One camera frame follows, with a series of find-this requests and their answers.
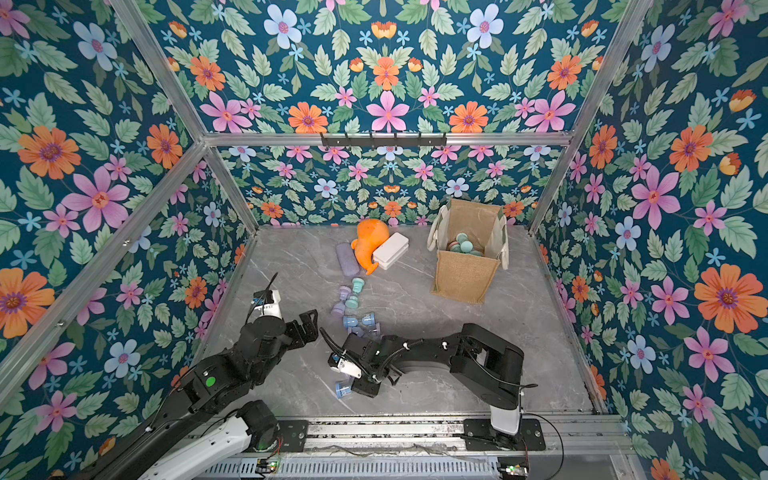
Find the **teal hourglass front pair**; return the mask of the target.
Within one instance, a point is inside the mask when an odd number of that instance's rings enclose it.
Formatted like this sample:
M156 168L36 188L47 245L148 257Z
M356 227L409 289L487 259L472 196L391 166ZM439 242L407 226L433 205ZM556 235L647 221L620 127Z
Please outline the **teal hourglass front pair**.
M470 254L474 256L482 256L483 253L478 250L474 243L469 239L469 235L460 232L456 237L448 244L447 249L454 253Z

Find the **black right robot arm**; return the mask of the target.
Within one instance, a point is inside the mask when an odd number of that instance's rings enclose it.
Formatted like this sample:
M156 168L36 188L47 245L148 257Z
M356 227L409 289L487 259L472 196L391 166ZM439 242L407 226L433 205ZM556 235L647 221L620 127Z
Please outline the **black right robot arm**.
M407 373L444 370L490 406L493 430L519 434L521 399L532 387L522 379L524 352L478 324L465 323L441 338L384 335L372 340L350 333L338 344L325 329L320 335L331 350L329 366L352 378L354 393L374 398L386 381L396 385Z

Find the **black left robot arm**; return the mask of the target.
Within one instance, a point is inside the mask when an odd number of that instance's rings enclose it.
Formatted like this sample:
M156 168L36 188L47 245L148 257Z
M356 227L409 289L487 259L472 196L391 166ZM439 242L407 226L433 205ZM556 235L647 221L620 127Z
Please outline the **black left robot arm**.
M283 355L318 339L318 312L297 320L262 315L240 330L234 345L183 375L158 410L74 479L138 479L189 433L262 385Z

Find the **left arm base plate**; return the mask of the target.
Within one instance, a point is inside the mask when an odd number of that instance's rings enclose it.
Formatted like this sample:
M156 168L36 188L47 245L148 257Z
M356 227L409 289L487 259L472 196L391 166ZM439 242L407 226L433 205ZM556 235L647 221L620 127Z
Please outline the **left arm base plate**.
M251 450L275 454L303 452L308 440L307 420L278 420L270 429L252 441Z

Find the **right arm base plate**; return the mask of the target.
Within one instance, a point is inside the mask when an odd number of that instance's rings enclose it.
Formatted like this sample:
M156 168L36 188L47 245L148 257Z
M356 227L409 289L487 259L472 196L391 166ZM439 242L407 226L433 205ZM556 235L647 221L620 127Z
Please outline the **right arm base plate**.
M515 435L495 430L489 418L465 419L464 433L459 437L465 441L468 451L544 451L546 443L541 423L535 418L523 418Z

